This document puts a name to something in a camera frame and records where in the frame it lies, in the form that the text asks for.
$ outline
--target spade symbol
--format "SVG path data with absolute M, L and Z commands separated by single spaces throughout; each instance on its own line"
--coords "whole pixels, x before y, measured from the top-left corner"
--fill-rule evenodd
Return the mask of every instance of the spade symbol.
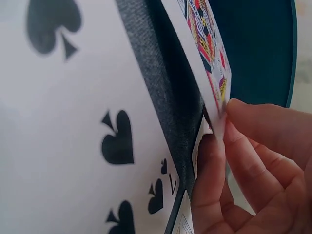
M 150 202 L 148 203 L 148 212 L 152 215 L 164 207 L 161 179 L 158 179 L 156 181 L 155 192 L 153 190 L 153 184 L 151 184 L 151 187 L 148 193 L 154 196 L 151 198 Z
M 120 111 L 116 122 L 117 130 L 114 130 L 109 112 L 102 120 L 115 133 L 114 136 L 105 136 L 102 142 L 103 157 L 108 163 L 115 165 L 134 164 L 131 124 L 127 113 Z
M 64 31 L 76 33 L 80 27 L 81 15 L 74 0 L 30 0 L 27 33 L 39 53 L 51 53 L 56 46 L 56 33 L 60 33 L 68 60 L 78 49 L 68 41 Z
M 161 161 L 161 173 L 164 175 L 167 173 L 167 159 Z
M 106 223 L 116 223 L 113 226 L 109 234 L 135 234 L 135 227 L 133 223 L 133 213 L 131 204 L 128 201 L 123 201 L 118 211 L 119 220 L 115 217 L 112 210 L 110 210 Z

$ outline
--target finger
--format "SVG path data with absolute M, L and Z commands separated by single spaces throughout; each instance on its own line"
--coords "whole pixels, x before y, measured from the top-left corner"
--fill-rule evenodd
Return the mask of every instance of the finger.
M 303 170 L 312 154 L 312 115 L 274 105 L 231 99 L 227 114 L 245 136 L 293 159 Z
M 290 185 L 296 176 L 303 176 L 302 169 L 293 161 L 268 149 L 264 145 L 250 139 L 249 141 L 267 170 L 280 182 L 284 189 Z
M 229 121 L 226 123 L 224 143 L 232 173 L 247 201 L 257 213 L 284 189 L 266 169 L 248 139 Z
M 197 172 L 191 201 L 195 233 L 233 234 L 219 202 L 225 181 L 225 155 L 213 135 L 204 135 L 199 144 Z
M 235 205 L 227 181 L 224 183 L 220 204 L 224 220 L 235 232 L 241 229 L 253 217 L 249 212 Z

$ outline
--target teal background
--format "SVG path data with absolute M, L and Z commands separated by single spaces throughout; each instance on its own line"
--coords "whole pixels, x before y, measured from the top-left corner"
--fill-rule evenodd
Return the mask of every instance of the teal background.
M 293 0 L 210 0 L 232 70 L 231 97 L 289 107 L 297 57 Z

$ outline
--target dark gray fabric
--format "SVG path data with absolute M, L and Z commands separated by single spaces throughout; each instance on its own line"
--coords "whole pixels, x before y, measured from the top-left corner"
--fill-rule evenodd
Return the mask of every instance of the dark gray fabric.
M 165 231 L 170 234 L 184 191 L 190 197 L 192 194 L 195 181 L 192 150 L 202 119 L 203 101 L 161 2 L 116 2 L 180 177 Z

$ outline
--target spade card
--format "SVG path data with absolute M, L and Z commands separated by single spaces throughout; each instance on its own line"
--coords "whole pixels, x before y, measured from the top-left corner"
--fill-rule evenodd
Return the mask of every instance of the spade card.
M 191 202 L 187 191 L 184 192 L 172 234 L 194 234 Z
M 0 233 L 164 233 L 179 177 L 115 1 L 20 1 L 0 30 Z
M 207 123 L 205 117 L 203 117 L 203 119 L 201 121 L 199 130 L 198 130 L 198 134 L 196 137 L 196 141 L 195 141 L 193 151 L 192 151 L 192 164 L 193 164 L 195 179 L 197 178 L 198 147 L 199 147 L 199 143 L 200 143 L 204 134 L 212 134 L 212 130 L 211 130 L 209 124 Z
M 207 0 L 161 0 L 188 59 L 214 134 L 223 140 L 231 69 Z

